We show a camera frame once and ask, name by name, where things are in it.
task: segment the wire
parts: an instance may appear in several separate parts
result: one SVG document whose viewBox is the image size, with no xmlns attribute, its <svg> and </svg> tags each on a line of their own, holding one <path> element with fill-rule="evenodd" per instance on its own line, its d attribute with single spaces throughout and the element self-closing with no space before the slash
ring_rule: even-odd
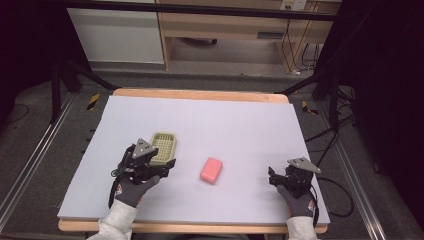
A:
<svg viewBox="0 0 424 240">
<path fill-rule="evenodd" d="M 309 193 L 312 195 L 312 200 L 315 203 L 315 212 L 314 212 L 314 220 L 313 220 L 313 226 L 315 227 L 317 225 L 318 222 L 318 218 L 319 218 L 319 207 L 318 207 L 318 194 L 317 191 L 315 190 L 314 186 L 312 186 L 312 189 L 314 190 L 315 196 L 312 194 L 311 191 L 309 191 Z"/>
<path fill-rule="evenodd" d="M 119 176 L 119 175 L 121 175 L 122 173 L 124 173 L 125 172 L 125 168 L 123 167 L 123 168 L 118 168 L 118 169 L 115 169 L 115 170 L 113 170 L 111 173 L 110 173 L 110 175 L 112 176 L 112 177 L 117 177 L 117 176 Z"/>
<path fill-rule="evenodd" d="M 353 118 L 354 117 L 354 115 L 352 114 L 352 115 L 349 115 L 349 116 L 347 116 L 347 117 L 345 117 L 345 118 L 343 118 L 343 119 L 341 119 L 340 121 L 339 121 L 339 127 L 341 127 L 341 126 L 344 126 L 344 122 L 345 121 L 347 121 L 347 120 L 349 120 L 349 119 L 351 119 L 351 118 Z M 310 141 L 312 141 L 312 140 L 314 140 L 314 139 L 317 139 L 317 138 L 319 138 L 319 137 L 322 137 L 322 136 L 324 136 L 325 134 L 327 134 L 327 133 L 329 133 L 329 132 L 331 132 L 331 131 L 333 131 L 334 130 L 334 128 L 328 128 L 328 129 L 326 129 L 326 130 L 324 130 L 324 131 L 322 131 L 322 132 L 320 132 L 320 133 L 318 133 L 317 135 L 315 135 L 315 136 L 313 136 L 313 137 L 310 137 L 310 138 L 308 138 L 308 139 L 306 139 L 305 140 L 305 142 L 310 142 Z"/>
<path fill-rule="evenodd" d="M 23 107 L 25 107 L 25 108 L 26 108 L 26 112 L 24 113 L 24 115 L 23 115 L 23 116 L 21 116 L 21 117 L 19 117 L 19 118 L 15 119 L 15 120 L 11 120 L 11 121 L 7 121 L 7 122 L 5 122 L 6 124 L 17 122 L 17 121 L 19 121 L 19 120 L 23 119 L 24 117 L 26 117 L 26 115 L 28 115 L 28 113 L 29 113 L 29 107 L 28 107 L 27 105 L 19 104 L 19 103 L 18 103 L 18 104 L 15 104 L 15 107 L 16 107 L 16 106 L 23 106 Z"/>
<path fill-rule="evenodd" d="M 315 51 L 314 51 L 314 57 L 313 59 L 305 59 L 305 53 L 309 48 L 309 43 L 306 43 L 305 48 L 303 49 L 303 53 L 302 53 L 302 65 L 305 67 L 308 67 L 308 75 L 311 76 L 309 74 L 309 70 L 315 70 L 316 68 L 316 64 L 318 62 L 318 57 L 319 57 L 319 44 L 315 44 Z"/>
<path fill-rule="evenodd" d="M 351 103 L 344 103 L 342 101 L 340 101 L 340 103 L 343 103 L 343 104 L 337 109 L 338 112 L 340 112 L 340 110 L 342 110 L 345 107 L 350 107 L 350 108 L 352 107 Z"/>
<path fill-rule="evenodd" d="M 339 135 L 337 135 L 337 139 L 335 141 L 333 141 L 333 143 L 330 145 L 330 149 L 336 144 L 337 140 L 339 140 Z M 324 152 L 325 149 L 321 149 L 321 150 L 311 150 L 308 151 L 309 153 L 314 153 L 314 152 Z"/>
<path fill-rule="evenodd" d="M 291 55 L 292 55 L 292 63 L 294 64 L 294 66 L 295 66 L 295 67 L 296 67 L 299 71 L 305 71 L 305 70 L 307 70 L 307 69 L 301 69 L 300 67 L 298 67 L 298 66 L 296 65 L 296 61 L 295 61 L 295 58 L 294 58 L 293 48 L 292 48 L 292 46 L 291 46 L 291 40 L 290 40 L 290 34 L 289 34 L 289 28 L 290 28 L 290 19 L 287 19 L 287 30 L 286 30 L 286 35 L 285 35 L 285 36 L 287 36 L 287 40 L 289 40 L 290 52 L 291 52 Z"/>
<path fill-rule="evenodd" d="M 339 132 L 334 133 L 333 137 L 331 138 L 330 142 L 328 143 L 327 147 L 325 148 L 324 152 L 322 153 L 320 159 L 318 160 L 318 163 L 316 164 L 317 167 L 321 165 L 322 160 L 324 160 L 325 155 L 327 154 L 328 150 L 330 150 L 331 146 L 333 146 L 337 140 L 339 139 Z"/>
<path fill-rule="evenodd" d="M 281 52 L 283 53 L 284 60 L 287 64 L 287 68 L 289 69 L 290 72 L 293 72 L 293 70 L 290 68 L 289 62 L 287 60 L 287 56 L 284 53 L 284 40 L 286 39 L 286 36 L 287 36 L 287 39 L 288 39 L 289 45 L 290 45 L 290 50 L 291 50 L 291 55 L 292 55 L 292 63 L 297 68 L 297 71 L 299 71 L 299 72 L 306 71 L 308 69 L 302 69 L 302 68 L 300 68 L 296 65 L 296 62 L 295 62 L 295 59 L 294 59 L 294 54 L 293 54 L 293 48 L 291 46 L 291 41 L 290 41 L 289 28 L 290 28 L 290 19 L 287 19 L 286 34 L 284 34 L 283 41 L 281 42 Z"/>
<path fill-rule="evenodd" d="M 318 181 L 327 181 L 327 182 L 333 183 L 334 185 L 338 186 L 341 190 L 343 190 L 343 191 L 346 193 L 347 197 L 349 198 L 349 201 L 350 201 L 350 209 L 349 209 L 349 211 L 348 211 L 347 213 L 345 213 L 345 214 L 340 214 L 340 213 L 335 213 L 335 212 L 333 212 L 333 211 L 330 211 L 329 213 L 330 213 L 331 215 L 333 215 L 333 216 L 340 217 L 340 218 L 346 218 L 346 217 L 349 217 L 350 215 L 352 215 L 352 213 L 353 213 L 353 211 L 354 211 L 354 208 L 355 208 L 355 205 L 354 205 L 354 202 L 353 202 L 353 198 L 352 198 L 352 196 L 351 196 L 351 195 L 350 195 L 350 193 L 346 190 L 346 188 L 344 188 L 341 184 L 337 183 L 336 181 L 331 180 L 331 179 L 328 179 L 328 178 L 324 178 L 324 177 L 317 177 L 317 180 L 318 180 Z"/>
</svg>

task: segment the gray floor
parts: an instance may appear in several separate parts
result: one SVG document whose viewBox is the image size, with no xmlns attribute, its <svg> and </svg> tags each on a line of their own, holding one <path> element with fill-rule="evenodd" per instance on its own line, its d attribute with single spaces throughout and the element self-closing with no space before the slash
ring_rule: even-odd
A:
<svg viewBox="0 0 424 240">
<path fill-rule="evenodd" d="M 228 91 L 274 92 L 291 86 L 304 79 L 308 71 L 300 75 L 286 74 L 276 54 L 275 46 L 266 42 L 224 41 L 217 45 L 204 42 L 179 40 L 173 52 L 169 71 L 145 70 L 140 73 L 99 73 L 104 79 L 127 87 L 207 89 Z M 56 214 L 61 199 L 78 167 L 87 139 L 93 135 L 101 119 L 103 107 L 110 92 L 82 79 L 83 90 L 74 96 L 75 100 L 66 121 L 55 136 L 37 171 L 29 182 L 16 208 L 10 216 L 2 234 L 15 238 L 29 239 L 83 239 L 82 233 L 64 233 L 57 228 Z M 302 100 L 310 100 L 313 85 L 290 95 L 305 139 L 325 130 L 325 112 L 313 115 L 302 111 Z M 5 124 L 0 131 L 0 200 L 6 198 L 14 180 L 18 178 L 33 149 L 48 127 L 50 118 L 49 84 L 27 89 L 16 99 L 17 104 L 28 106 L 28 114 L 19 121 Z M 86 107 L 93 93 L 101 97 L 92 111 Z M 327 109 L 328 101 L 318 103 Z M 10 120 L 23 116 L 26 108 L 16 105 Z M 349 116 L 348 107 L 341 110 L 340 118 Z M 317 162 L 330 136 L 324 136 L 307 143 L 310 157 Z M 424 239 L 424 234 L 415 223 L 411 213 L 403 204 L 396 189 L 387 176 L 375 174 L 373 161 L 361 135 L 352 123 L 341 127 L 339 141 L 342 143 L 355 172 L 363 184 L 372 207 L 388 239 Z M 337 181 L 349 189 L 338 155 L 333 147 L 322 165 L 321 177 Z M 349 200 L 338 187 L 320 182 L 323 197 L 336 213 L 349 210 Z M 332 223 L 322 239 L 370 239 L 363 218 L 355 206 L 347 218 L 330 215 Z"/>
</svg>

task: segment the green plastic basket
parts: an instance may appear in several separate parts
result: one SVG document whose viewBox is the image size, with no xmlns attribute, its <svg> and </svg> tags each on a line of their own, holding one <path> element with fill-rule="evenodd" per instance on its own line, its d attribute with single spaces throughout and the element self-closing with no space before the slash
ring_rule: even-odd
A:
<svg viewBox="0 0 424 240">
<path fill-rule="evenodd" d="M 151 144 L 159 148 L 158 155 L 154 156 L 150 161 L 150 165 L 165 165 L 174 159 L 177 138 L 172 133 L 155 133 L 152 137 Z"/>
</svg>

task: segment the black glove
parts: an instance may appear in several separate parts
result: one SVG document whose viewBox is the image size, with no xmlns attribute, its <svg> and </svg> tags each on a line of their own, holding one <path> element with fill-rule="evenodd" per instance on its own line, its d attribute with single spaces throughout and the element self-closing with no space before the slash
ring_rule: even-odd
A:
<svg viewBox="0 0 424 240">
<path fill-rule="evenodd" d="M 141 197 L 147 190 L 158 184 L 159 180 L 159 176 L 154 176 L 140 185 L 135 185 L 131 182 L 129 176 L 125 175 L 116 188 L 115 199 L 136 208 Z"/>
<path fill-rule="evenodd" d="M 313 217 L 315 202 L 311 194 L 304 194 L 300 198 L 294 198 L 283 185 L 277 186 L 277 191 L 286 200 L 289 206 L 289 217 Z"/>
</svg>

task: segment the hand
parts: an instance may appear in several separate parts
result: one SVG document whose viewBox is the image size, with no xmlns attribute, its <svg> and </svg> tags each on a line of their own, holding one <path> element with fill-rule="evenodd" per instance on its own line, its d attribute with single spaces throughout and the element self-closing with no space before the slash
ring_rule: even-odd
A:
<svg viewBox="0 0 424 240">
<path fill-rule="evenodd" d="M 313 217 L 315 202 L 311 194 L 304 194 L 300 198 L 294 198 L 283 185 L 277 186 L 277 191 L 286 200 L 289 206 L 289 217 Z"/>
<path fill-rule="evenodd" d="M 131 182 L 129 176 L 125 175 L 116 188 L 115 199 L 136 208 L 141 201 L 141 197 L 147 190 L 158 184 L 159 180 L 159 176 L 154 176 L 140 185 L 135 185 Z"/>
</svg>

